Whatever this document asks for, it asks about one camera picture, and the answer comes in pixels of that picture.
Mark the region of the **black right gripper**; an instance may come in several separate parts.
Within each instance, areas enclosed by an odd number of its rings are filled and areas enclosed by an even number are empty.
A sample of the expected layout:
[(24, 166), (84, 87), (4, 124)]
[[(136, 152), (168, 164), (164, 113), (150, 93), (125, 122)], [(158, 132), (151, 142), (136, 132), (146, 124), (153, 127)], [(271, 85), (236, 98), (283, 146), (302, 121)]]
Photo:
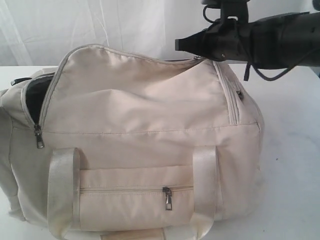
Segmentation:
[(217, 21), (174, 41), (176, 51), (214, 61), (243, 61), (259, 69), (320, 65), (320, 14), (286, 13), (248, 23)]

